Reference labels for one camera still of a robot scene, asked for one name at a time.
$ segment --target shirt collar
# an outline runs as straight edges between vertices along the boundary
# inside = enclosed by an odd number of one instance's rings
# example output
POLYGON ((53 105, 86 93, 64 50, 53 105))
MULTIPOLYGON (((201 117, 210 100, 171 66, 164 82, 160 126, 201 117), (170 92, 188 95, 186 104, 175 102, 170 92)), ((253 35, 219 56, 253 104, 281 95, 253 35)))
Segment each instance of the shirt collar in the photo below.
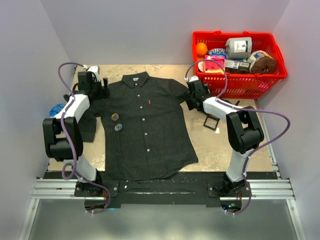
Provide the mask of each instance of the shirt collar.
POLYGON ((146 71, 144 71, 141 73, 136 73, 131 75, 123 75, 121 81, 127 84, 130 88, 133 88, 136 83, 139 84, 140 87, 142 87, 148 78, 149 78, 149 74, 146 71))

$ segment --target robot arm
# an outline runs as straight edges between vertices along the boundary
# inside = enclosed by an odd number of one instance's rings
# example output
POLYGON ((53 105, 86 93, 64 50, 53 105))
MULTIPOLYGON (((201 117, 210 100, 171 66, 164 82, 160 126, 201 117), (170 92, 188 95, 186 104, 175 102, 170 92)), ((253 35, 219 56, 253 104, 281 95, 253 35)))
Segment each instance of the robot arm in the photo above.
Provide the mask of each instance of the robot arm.
POLYGON ((197 109, 226 121, 228 140, 232 147, 230 165, 223 181, 223 192, 228 194, 231 190, 244 186, 249 163, 246 159, 264 140, 258 116, 255 112, 246 111, 252 108, 250 106, 242 108, 227 102, 220 103, 196 76, 189 78, 187 84, 189 92, 184 98, 189 110, 197 109))
POLYGON ((101 178, 97 169, 95 169, 83 155, 84 144, 78 127, 78 122, 84 112, 90 107, 90 103, 95 100, 108 98, 109 88, 108 79, 104 78, 104 87, 99 75, 99 67, 92 66, 87 71, 78 73, 78 91, 74 92, 74 97, 70 96, 68 103, 53 118, 46 118, 42 123, 45 152, 49 158, 54 158, 58 162, 72 163, 73 154, 71 146, 65 137, 58 137, 62 133, 61 118, 64 115, 64 125, 68 131, 76 151, 77 167, 76 171, 78 181, 82 183, 81 187, 86 188, 92 195, 99 194, 97 188, 87 185, 82 177, 89 181, 100 184, 101 178))

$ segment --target orange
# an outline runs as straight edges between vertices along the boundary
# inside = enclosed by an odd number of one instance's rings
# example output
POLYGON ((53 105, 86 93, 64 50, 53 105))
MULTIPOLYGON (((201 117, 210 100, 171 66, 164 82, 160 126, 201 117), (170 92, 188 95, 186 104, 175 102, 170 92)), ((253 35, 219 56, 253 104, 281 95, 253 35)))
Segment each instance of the orange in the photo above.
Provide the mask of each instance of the orange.
POLYGON ((206 55, 208 52, 207 45, 203 42, 199 42, 197 45, 195 45, 195 53, 197 57, 201 58, 204 55, 206 55))

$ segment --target plastic basket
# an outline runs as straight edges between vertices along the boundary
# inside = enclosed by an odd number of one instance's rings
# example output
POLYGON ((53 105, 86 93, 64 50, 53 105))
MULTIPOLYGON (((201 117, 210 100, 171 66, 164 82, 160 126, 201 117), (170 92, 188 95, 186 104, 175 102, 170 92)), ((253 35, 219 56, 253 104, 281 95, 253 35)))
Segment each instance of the plastic basket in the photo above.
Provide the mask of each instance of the plastic basket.
MULTIPOLYGON (((192 56, 197 61, 196 44, 205 43, 208 49, 225 48, 229 38, 251 37, 252 52, 262 50, 276 60, 276 69, 273 74, 231 74, 227 73, 228 86, 223 98, 230 99, 258 99, 271 89, 279 80, 288 76, 284 58, 270 33, 243 32, 222 33, 221 31, 195 31, 192 34, 192 56)), ((208 84, 212 94, 219 94, 225 87, 225 78, 221 73, 201 72, 198 65, 194 68, 195 75, 208 84)))

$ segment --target black fabric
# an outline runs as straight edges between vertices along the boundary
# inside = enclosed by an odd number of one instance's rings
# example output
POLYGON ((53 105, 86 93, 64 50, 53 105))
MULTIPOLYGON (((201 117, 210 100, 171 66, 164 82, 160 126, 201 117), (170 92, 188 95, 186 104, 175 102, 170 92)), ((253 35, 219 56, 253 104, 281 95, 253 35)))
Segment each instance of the black fabric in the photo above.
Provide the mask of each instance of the black fabric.
POLYGON ((186 86, 142 72, 124 75, 109 90, 110 98, 94 101, 79 121, 83 139, 91 141, 95 117, 101 116, 108 178, 161 179, 198 162, 180 106, 186 86), (116 121, 114 113, 119 115, 116 121), (122 130, 115 131, 116 124, 122 130))

